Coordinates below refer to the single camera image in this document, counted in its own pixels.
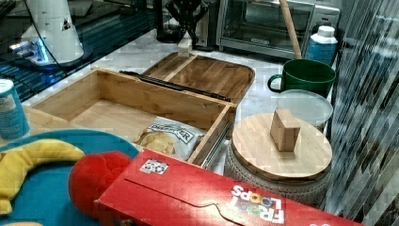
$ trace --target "wooden box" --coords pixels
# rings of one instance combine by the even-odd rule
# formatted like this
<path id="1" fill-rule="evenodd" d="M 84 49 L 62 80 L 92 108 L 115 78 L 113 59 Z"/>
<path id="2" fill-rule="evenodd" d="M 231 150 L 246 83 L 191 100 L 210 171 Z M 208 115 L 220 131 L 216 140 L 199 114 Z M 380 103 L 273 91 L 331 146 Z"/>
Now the wooden box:
<path id="1" fill-rule="evenodd" d="M 229 97 L 230 102 L 187 90 L 170 89 L 131 75 L 95 69 L 53 95 L 31 105 L 31 123 L 47 127 L 85 127 L 135 142 L 156 116 L 180 121 L 206 134 L 188 159 L 201 165 L 229 131 L 236 107 L 253 81 L 242 65 L 204 56 L 171 54 L 143 75 Z"/>

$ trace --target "mug handle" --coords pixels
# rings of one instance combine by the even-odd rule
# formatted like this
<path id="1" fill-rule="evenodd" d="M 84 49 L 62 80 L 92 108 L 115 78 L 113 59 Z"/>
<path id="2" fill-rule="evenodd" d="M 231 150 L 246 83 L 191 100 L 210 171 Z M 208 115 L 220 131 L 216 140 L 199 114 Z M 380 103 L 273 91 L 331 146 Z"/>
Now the mug handle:
<path id="1" fill-rule="evenodd" d="M 273 88 L 270 87 L 270 86 L 272 85 L 272 82 L 273 82 L 276 78 L 281 78 L 281 79 L 282 79 L 282 77 L 283 77 L 282 74 L 275 74 L 275 75 L 273 75 L 271 78 L 269 78 L 269 80 L 267 81 L 267 86 L 269 87 L 269 89 L 270 89 L 271 91 L 274 91 L 274 92 L 282 92 L 281 89 L 273 89 Z"/>

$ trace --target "snack bag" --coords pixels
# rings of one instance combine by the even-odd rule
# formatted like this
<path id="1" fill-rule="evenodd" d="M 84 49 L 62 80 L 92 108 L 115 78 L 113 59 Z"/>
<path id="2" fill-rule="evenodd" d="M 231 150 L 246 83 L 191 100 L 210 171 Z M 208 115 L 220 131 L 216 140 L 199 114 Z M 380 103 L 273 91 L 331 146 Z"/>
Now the snack bag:
<path id="1" fill-rule="evenodd" d="M 157 117 L 136 144 L 186 161 L 204 135 L 191 125 Z"/>

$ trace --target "froot loops box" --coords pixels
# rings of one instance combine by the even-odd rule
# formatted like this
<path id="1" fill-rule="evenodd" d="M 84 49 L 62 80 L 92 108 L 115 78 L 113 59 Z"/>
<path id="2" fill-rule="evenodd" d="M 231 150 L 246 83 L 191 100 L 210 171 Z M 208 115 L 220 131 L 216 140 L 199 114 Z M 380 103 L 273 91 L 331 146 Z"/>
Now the froot loops box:
<path id="1" fill-rule="evenodd" d="M 97 201 L 103 226 L 357 226 L 321 210 L 144 150 Z"/>

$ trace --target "round wooden board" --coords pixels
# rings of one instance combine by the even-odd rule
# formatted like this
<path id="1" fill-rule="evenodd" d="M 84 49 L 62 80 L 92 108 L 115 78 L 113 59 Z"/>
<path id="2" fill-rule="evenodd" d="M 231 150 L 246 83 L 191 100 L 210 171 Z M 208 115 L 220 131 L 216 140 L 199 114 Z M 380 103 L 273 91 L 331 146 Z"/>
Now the round wooden board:
<path id="1" fill-rule="evenodd" d="M 305 121 L 293 152 L 280 152 L 270 136 L 273 114 L 264 113 L 240 121 L 232 132 L 231 145 L 243 166 L 275 180 L 308 181 L 317 178 L 331 162 L 326 137 Z"/>

